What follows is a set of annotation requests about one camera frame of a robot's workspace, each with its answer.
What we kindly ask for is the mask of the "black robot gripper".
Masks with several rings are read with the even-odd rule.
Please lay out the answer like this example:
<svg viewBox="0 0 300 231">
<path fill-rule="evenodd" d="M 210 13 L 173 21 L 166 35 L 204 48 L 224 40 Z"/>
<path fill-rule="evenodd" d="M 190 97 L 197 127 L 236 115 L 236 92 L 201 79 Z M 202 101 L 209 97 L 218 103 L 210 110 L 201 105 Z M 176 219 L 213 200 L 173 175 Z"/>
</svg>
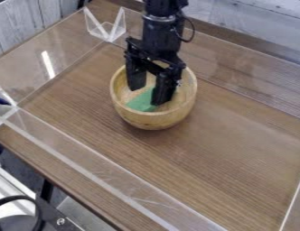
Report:
<svg viewBox="0 0 300 231">
<path fill-rule="evenodd" d="M 145 14 L 142 38 L 126 39 L 126 75 L 132 91 L 145 87 L 146 73 L 157 75 L 152 104 L 168 103 L 176 92 L 186 64 L 178 56 L 184 42 L 182 14 L 158 17 Z"/>
</svg>

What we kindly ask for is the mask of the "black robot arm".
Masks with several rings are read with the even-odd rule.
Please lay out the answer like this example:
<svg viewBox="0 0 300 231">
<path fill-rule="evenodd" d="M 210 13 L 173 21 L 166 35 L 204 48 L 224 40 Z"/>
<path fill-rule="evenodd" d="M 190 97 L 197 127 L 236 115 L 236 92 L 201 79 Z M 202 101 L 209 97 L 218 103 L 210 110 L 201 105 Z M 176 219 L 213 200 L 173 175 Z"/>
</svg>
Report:
<svg viewBox="0 0 300 231">
<path fill-rule="evenodd" d="M 128 85 L 132 91 L 145 87 L 146 73 L 157 77 L 152 104 L 160 106 L 173 98 L 186 68 L 178 57 L 188 0 L 144 0 L 142 39 L 126 38 L 125 51 Z"/>
</svg>

